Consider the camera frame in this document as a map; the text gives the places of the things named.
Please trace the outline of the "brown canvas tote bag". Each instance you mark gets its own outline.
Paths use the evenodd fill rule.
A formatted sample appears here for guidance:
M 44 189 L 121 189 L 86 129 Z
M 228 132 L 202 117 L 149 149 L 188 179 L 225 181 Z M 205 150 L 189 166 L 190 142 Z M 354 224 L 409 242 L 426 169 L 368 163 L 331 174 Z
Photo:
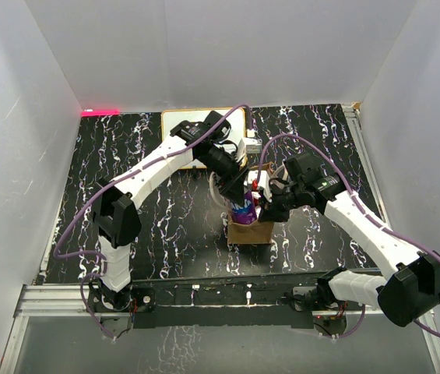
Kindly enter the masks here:
M 262 170 L 270 170 L 273 175 L 273 163 L 264 164 Z M 255 211 L 257 220 L 249 225 L 236 224 L 231 219 L 231 201 L 222 197 L 219 193 L 219 178 L 212 172 L 209 175 L 209 193 L 213 202 L 227 213 L 227 244 L 228 245 L 267 245 L 271 242 L 273 236 L 274 222 L 259 222 L 258 217 L 261 210 L 260 205 L 264 202 L 262 197 L 256 192 L 252 192 L 246 185 L 245 192 L 250 190 L 255 202 Z

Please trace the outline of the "purple can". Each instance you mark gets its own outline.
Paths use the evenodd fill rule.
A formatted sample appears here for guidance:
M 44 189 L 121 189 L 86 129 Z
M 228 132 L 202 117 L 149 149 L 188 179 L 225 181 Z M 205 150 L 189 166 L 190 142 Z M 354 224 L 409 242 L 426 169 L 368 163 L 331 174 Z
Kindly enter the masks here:
M 255 202 L 250 190 L 244 194 L 241 204 L 231 203 L 231 219 L 234 223 L 242 225 L 249 225 L 257 220 Z

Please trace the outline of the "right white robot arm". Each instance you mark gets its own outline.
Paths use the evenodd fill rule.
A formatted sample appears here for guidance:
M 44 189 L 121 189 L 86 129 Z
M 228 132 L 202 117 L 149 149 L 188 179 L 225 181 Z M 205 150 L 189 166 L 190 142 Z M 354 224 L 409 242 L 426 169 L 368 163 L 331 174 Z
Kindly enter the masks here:
M 290 212 L 307 206 L 343 229 L 373 260 L 372 276 L 338 267 L 322 275 L 299 302 L 335 309 L 343 302 L 379 308 L 397 326 L 406 326 L 440 304 L 440 262 L 387 233 L 387 225 L 356 196 L 337 174 L 325 175 L 316 159 L 298 154 L 283 163 L 284 175 L 258 177 L 261 221 L 285 222 Z

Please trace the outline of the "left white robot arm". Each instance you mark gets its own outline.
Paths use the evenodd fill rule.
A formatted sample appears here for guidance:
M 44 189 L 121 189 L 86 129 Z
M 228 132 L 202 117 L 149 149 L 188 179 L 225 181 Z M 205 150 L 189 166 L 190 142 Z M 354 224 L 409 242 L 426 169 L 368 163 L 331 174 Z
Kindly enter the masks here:
M 234 120 L 229 122 L 228 115 Z M 245 159 L 255 139 L 246 129 L 246 113 L 241 109 L 198 111 L 184 117 L 167 113 L 170 125 L 162 143 L 127 172 L 110 182 L 100 181 L 91 206 L 102 256 L 104 301 L 115 311 L 126 309 L 131 301 L 129 258 L 131 245 L 142 229 L 139 209 L 145 200 L 176 171 L 203 166 L 214 173 L 222 197 L 241 203 L 248 173 Z

